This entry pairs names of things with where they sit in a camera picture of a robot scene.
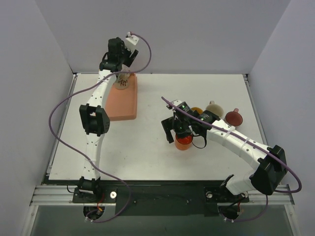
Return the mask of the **blue mug orange interior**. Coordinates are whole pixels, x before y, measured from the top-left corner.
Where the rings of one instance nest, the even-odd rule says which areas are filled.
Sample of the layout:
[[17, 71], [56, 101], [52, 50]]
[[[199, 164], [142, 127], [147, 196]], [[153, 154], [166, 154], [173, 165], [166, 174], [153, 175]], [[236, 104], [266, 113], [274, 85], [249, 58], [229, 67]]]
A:
[[203, 113], [203, 110], [199, 107], [192, 107], [191, 110], [198, 112], [199, 115]]

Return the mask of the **orange black-handled mug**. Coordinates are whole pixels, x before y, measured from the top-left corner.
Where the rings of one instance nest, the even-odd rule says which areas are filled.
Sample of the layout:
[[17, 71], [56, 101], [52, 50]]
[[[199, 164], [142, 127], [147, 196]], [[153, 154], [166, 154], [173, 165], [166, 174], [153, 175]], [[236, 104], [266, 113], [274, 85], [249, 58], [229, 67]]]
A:
[[192, 145], [192, 136], [186, 136], [184, 138], [179, 138], [178, 135], [175, 135], [175, 147], [178, 150], [187, 150], [191, 147]]

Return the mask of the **cream coral-pattern mug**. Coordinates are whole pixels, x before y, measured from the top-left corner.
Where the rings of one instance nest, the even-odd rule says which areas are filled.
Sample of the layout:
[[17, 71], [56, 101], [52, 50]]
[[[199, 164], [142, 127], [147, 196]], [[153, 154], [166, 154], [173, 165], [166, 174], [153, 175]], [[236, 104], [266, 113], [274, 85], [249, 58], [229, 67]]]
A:
[[126, 70], [125, 73], [120, 73], [117, 76], [116, 82], [114, 86], [118, 90], [124, 90], [129, 87], [129, 77], [130, 77], [130, 70]]

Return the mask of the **cream seahorse mug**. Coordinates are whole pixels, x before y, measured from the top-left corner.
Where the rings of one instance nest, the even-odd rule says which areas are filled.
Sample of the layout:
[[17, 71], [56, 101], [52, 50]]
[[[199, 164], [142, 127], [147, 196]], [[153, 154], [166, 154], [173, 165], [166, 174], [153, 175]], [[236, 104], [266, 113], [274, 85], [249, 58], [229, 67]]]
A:
[[224, 115], [223, 108], [220, 105], [216, 104], [214, 101], [210, 101], [209, 104], [206, 106], [205, 110], [212, 112], [219, 118], [222, 118]]

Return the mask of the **pink ghost pumpkin mug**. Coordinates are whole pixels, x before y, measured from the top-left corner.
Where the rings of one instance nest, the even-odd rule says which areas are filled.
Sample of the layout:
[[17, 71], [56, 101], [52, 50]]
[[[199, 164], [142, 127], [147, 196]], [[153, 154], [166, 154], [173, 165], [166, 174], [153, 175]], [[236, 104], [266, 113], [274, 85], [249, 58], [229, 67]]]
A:
[[233, 111], [228, 112], [224, 118], [225, 122], [231, 126], [240, 126], [243, 123], [243, 117], [239, 113], [239, 109], [235, 108]]

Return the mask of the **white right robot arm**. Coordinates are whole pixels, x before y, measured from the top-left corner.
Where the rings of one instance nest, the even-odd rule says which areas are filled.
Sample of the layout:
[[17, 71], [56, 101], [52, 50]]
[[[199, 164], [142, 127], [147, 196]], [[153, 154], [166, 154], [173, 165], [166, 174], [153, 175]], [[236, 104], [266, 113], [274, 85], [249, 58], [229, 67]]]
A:
[[193, 111], [186, 102], [167, 102], [173, 116], [163, 120], [162, 127], [169, 143], [176, 139], [202, 137], [204, 141], [216, 142], [243, 159], [251, 170], [243, 175], [229, 175], [221, 184], [220, 196], [225, 201], [237, 195], [257, 190], [270, 196], [286, 175], [285, 152], [279, 146], [269, 147], [258, 143], [227, 124], [216, 114], [205, 110], [201, 114]]

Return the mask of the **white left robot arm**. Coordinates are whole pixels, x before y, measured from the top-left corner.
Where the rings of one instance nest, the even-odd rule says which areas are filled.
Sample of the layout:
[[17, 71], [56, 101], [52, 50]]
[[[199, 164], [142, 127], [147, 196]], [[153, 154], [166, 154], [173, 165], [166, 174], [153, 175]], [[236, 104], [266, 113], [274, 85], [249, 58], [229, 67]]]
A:
[[86, 156], [83, 174], [79, 179], [78, 189], [84, 192], [89, 202], [97, 202], [101, 197], [99, 188], [99, 167], [101, 145], [105, 133], [109, 130], [110, 119], [104, 109], [112, 85], [116, 82], [116, 74], [122, 71], [123, 65], [130, 67], [138, 54], [135, 46], [139, 38], [135, 35], [127, 36], [125, 40], [119, 37], [109, 39], [108, 52], [99, 66], [98, 80], [95, 90], [85, 105], [79, 108], [83, 129], [86, 133]]

